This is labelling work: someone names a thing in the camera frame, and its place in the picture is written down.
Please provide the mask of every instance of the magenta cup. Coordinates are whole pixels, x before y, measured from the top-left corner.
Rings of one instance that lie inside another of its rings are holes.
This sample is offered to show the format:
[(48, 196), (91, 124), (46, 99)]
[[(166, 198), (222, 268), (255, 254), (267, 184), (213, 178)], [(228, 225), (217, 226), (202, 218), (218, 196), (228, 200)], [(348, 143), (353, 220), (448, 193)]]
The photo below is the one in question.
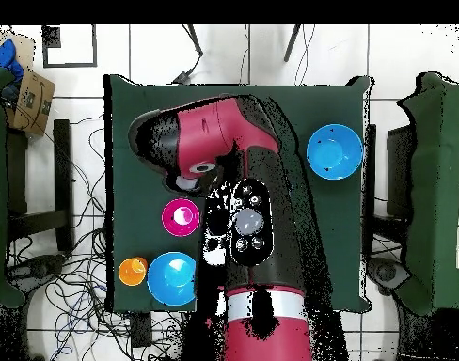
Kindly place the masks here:
[(169, 234), (185, 237), (198, 228), (199, 210), (189, 199), (178, 198), (165, 206), (161, 219)]

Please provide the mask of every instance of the cardboard box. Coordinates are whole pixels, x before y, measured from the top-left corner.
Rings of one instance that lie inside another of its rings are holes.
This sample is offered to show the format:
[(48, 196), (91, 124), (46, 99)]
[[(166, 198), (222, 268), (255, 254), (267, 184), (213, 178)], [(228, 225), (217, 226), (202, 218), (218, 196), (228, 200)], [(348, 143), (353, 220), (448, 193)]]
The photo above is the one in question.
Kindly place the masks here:
[(10, 31), (0, 31), (0, 45), (11, 39), (16, 49), (16, 60), (24, 68), (17, 109), (6, 108), (7, 123), (12, 129), (44, 135), (55, 91), (55, 84), (34, 73), (34, 41)]
[(8, 126), (23, 132), (44, 135), (51, 110), (55, 84), (30, 70), (24, 70), (17, 109), (6, 108)]

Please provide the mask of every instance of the small orange bowl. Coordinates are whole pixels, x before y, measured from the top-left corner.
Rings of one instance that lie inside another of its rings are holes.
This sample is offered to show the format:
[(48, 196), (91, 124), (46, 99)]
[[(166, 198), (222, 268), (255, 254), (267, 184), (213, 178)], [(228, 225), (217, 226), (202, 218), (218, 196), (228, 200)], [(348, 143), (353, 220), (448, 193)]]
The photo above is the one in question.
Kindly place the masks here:
[(148, 272), (148, 263), (143, 258), (130, 258), (123, 261), (119, 266), (119, 279), (129, 287), (135, 287), (144, 281)]

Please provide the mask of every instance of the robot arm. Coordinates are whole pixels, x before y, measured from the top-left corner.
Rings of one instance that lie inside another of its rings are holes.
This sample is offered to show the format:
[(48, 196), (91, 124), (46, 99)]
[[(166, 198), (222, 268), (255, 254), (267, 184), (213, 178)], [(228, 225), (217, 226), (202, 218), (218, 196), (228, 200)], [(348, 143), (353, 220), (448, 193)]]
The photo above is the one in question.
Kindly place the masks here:
[[(222, 96), (150, 112), (135, 120), (129, 140), (142, 162), (166, 175), (169, 187), (179, 178), (190, 195), (205, 176), (223, 170), (229, 187), (224, 361), (311, 361), (290, 197), (277, 136), (259, 100)], [(211, 234), (217, 212), (205, 211), (203, 234)], [(201, 275), (211, 266), (198, 268), (197, 313), (204, 312)]]

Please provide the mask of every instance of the blue bowl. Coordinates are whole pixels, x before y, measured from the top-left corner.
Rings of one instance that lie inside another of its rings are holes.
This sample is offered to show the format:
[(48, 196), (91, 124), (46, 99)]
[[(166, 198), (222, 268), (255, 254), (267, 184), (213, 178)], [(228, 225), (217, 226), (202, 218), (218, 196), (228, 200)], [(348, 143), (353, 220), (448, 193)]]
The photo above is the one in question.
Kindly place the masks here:
[(327, 180), (347, 178), (358, 169), (362, 159), (360, 137), (343, 125), (330, 124), (318, 129), (307, 145), (311, 170)]
[(181, 252), (167, 252), (148, 269), (148, 288), (167, 306), (182, 306), (195, 298), (196, 262)]

